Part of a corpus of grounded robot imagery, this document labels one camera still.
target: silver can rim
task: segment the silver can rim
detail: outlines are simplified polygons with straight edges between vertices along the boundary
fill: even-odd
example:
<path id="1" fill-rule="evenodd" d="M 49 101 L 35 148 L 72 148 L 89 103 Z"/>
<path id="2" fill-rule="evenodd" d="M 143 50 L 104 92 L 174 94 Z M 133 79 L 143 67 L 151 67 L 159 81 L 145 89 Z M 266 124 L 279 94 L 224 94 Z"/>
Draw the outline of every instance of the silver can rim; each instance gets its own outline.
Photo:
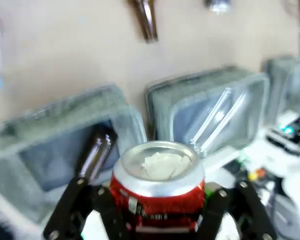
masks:
<path id="1" fill-rule="evenodd" d="M 163 181 L 145 180 L 130 174 L 129 171 L 125 169 L 123 159 L 135 156 L 146 148 L 157 147 L 175 149 L 183 152 L 192 161 L 191 167 L 179 176 Z M 202 161 L 199 159 L 197 153 L 184 144 L 170 141 L 149 141 L 128 149 L 114 165 L 113 175 L 128 191 L 150 198 L 180 196 L 192 191 L 196 187 L 200 188 L 200 184 L 205 180 Z"/>

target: green light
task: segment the green light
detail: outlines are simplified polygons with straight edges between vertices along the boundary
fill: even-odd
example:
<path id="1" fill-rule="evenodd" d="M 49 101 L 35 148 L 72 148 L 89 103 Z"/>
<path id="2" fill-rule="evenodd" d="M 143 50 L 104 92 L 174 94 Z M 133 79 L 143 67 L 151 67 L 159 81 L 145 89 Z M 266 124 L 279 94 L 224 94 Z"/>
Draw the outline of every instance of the green light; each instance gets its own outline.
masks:
<path id="1" fill-rule="evenodd" d="M 286 134 L 292 134 L 295 130 L 292 127 L 286 127 L 284 129 L 284 133 Z"/>

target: can lid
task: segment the can lid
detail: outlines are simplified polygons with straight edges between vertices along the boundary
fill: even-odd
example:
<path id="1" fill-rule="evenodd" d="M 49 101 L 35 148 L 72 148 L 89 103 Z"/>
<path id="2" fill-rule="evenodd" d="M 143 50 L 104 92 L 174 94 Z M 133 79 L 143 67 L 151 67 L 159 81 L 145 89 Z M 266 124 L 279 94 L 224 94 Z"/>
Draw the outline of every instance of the can lid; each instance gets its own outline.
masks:
<path id="1" fill-rule="evenodd" d="M 158 160 L 160 154 L 172 159 Z M 173 159 L 180 165 L 173 164 Z M 147 161 L 153 160 L 159 163 L 147 166 Z M 144 197 L 185 194 L 205 178 L 196 152 L 186 145 L 169 141 L 150 141 L 124 152 L 114 166 L 113 174 L 125 188 Z"/>

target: gray basket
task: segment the gray basket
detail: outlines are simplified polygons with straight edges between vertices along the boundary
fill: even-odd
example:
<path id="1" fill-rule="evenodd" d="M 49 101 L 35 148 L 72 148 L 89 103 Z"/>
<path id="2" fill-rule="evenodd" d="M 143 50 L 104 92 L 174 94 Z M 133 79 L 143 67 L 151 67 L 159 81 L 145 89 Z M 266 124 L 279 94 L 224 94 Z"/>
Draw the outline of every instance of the gray basket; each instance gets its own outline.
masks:
<path id="1" fill-rule="evenodd" d="M 39 224 L 75 174 L 96 124 L 118 134 L 96 183 L 108 180 L 126 149 L 147 141 L 142 116 L 115 86 L 100 87 L 6 122 L 0 130 L 0 194 Z"/>
<path id="2" fill-rule="evenodd" d="M 276 125 L 278 118 L 290 111 L 300 115 L 300 57 L 282 56 L 267 62 L 270 100 L 266 122 Z"/>
<path id="3" fill-rule="evenodd" d="M 147 90 L 149 119 L 158 140 L 191 145 L 203 158 L 243 148 L 260 126 L 268 88 L 265 74 L 237 67 L 173 79 Z"/>

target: screw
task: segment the screw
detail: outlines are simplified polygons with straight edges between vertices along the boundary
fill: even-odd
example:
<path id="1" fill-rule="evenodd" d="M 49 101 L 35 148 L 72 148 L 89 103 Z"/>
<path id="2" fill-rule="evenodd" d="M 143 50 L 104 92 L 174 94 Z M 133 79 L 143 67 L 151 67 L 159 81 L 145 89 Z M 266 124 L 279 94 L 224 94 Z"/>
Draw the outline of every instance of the screw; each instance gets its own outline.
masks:
<path id="1" fill-rule="evenodd" d="M 84 183 L 84 180 L 83 180 L 83 179 L 79 179 L 76 183 L 77 183 L 78 185 L 83 184 L 83 183 Z"/>
<path id="2" fill-rule="evenodd" d="M 220 191 L 219 191 L 219 194 L 220 194 L 221 197 L 223 197 L 223 198 L 225 198 L 225 197 L 227 196 L 227 193 L 226 193 L 226 191 L 224 191 L 224 190 L 220 190 Z"/>
<path id="3" fill-rule="evenodd" d="M 58 237 L 59 237 L 59 232 L 56 231 L 56 230 L 51 232 L 50 235 L 49 235 L 50 240 L 56 240 Z"/>
<path id="4" fill-rule="evenodd" d="M 100 190 L 98 191 L 98 194 L 99 195 L 102 195 L 102 194 L 104 194 L 105 193 L 105 190 L 103 189 L 103 188 L 100 188 Z"/>
<path id="5" fill-rule="evenodd" d="M 272 237 L 268 233 L 264 233 L 262 235 L 262 239 L 263 240 L 273 240 Z"/>
<path id="6" fill-rule="evenodd" d="M 246 187 L 248 187 L 248 185 L 247 185 L 244 181 L 240 182 L 240 186 L 243 187 L 244 189 L 245 189 Z"/>
<path id="7" fill-rule="evenodd" d="M 131 230 L 131 229 L 132 229 L 131 224 L 128 223 L 128 222 L 125 224 L 125 226 L 126 226 L 126 229 L 128 229 L 128 230 Z"/>

